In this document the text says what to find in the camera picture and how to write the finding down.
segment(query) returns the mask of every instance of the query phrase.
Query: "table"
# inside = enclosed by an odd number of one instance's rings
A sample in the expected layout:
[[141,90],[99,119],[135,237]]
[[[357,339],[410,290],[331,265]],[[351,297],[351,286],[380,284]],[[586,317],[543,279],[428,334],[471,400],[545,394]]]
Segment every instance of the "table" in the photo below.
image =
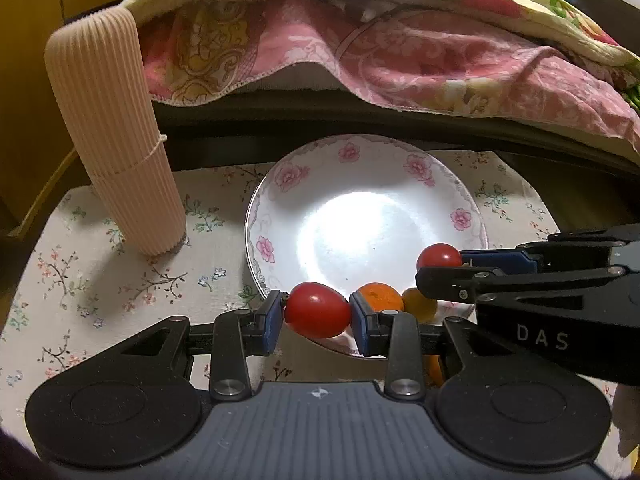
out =
[[[466,185],[492,248],[544,240],[557,227],[537,192],[492,152],[430,152]],[[177,250],[145,258],[130,247],[91,186],[71,190],[34,248],[0,337],[0,416],[31,446],[24,407],[47,378],[158,322],[192,324],[260,303],[244,254],[244,214],[271,164],[175,173],[187,236]],[[191,383],[207,388],[208,357],[194,358]],[[283,328],[274,355],[247,359],[255,387],[268,381],[380,380],[384,360],[322,348]],[[610,402],[616,385],[594,381]],[[635,460],[618,453],[612,426],[598,463],[614,476]]]

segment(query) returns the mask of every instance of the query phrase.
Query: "gray ribbed panel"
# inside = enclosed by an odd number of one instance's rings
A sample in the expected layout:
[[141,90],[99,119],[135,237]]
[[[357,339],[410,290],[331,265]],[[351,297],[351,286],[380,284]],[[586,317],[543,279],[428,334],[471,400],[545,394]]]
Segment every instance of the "gray ribbed panel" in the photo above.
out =
[[385,399],[372,383],[265,383],[249,400],[218,405],[191,441],[156,462],[116,472],[56,469],[70,480],[606,478],[589,466],[532,475],[476,463],[420,406]]

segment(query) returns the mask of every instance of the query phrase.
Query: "pink ribbed container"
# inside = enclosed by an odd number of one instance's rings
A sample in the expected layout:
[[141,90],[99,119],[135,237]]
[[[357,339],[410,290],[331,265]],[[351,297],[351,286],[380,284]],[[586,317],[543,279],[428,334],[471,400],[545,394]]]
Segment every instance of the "pink ribbed container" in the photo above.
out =
[[51,87],[95,190],[127,243],[161,254],[185,233],[131,13],[110,7],[53,33]]

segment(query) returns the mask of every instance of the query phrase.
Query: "green-yellow fruit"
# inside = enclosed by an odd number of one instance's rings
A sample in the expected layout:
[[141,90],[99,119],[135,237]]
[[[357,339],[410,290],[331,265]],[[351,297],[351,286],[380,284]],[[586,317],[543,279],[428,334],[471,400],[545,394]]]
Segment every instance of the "green-yellow fruit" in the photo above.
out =
[[413,314],[418,323],[431,322],[438,309],[438,300],[425,298],[417,288],[408,288],[402,293],[404,311]]

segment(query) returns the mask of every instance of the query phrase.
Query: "metal screw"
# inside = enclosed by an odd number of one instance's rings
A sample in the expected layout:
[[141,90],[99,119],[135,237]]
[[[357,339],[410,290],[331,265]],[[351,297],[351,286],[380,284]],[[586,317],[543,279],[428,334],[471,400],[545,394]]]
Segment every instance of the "metal screw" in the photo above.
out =
[[396,379],[389,388],[396,395],[410,396],[420,393],[420,384],[413,379]]
[[481,294],[480,296],[478,296],[476,298],[476,301],[493,301],[495,300],[496,295],[495,294]]
[[609,267],[609,269],[607,269],[607,272],[609,274],[615,274],[616,276],[621,276],[622,274],[625,273],[625,267],[620,267],[620,266]]
[[244,391],[244,384],[237,379],[222,379],[213,384],[213,391],[226,397],[233,397]]

